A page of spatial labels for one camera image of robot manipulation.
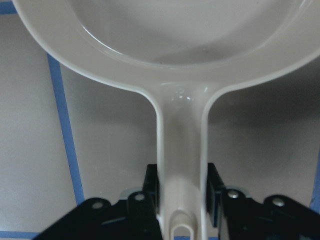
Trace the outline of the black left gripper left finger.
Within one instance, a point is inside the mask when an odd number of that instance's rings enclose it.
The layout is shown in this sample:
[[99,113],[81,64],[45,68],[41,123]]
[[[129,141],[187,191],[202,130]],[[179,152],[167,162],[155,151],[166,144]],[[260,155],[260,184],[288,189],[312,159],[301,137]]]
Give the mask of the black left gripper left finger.
[[142,189],[111,204],[85,200],[35,237],[37,240],[160,240],[156,164],[146,167]]

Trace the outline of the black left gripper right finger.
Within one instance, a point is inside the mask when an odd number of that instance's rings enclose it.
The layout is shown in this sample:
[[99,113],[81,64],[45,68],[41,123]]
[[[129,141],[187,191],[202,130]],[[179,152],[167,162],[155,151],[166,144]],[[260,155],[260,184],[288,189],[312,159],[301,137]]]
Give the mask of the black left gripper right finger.
[[263,203],[226,187],[216,166],[207,165],[206,209],[220,240],[318,240],[320,215],[285,195]]

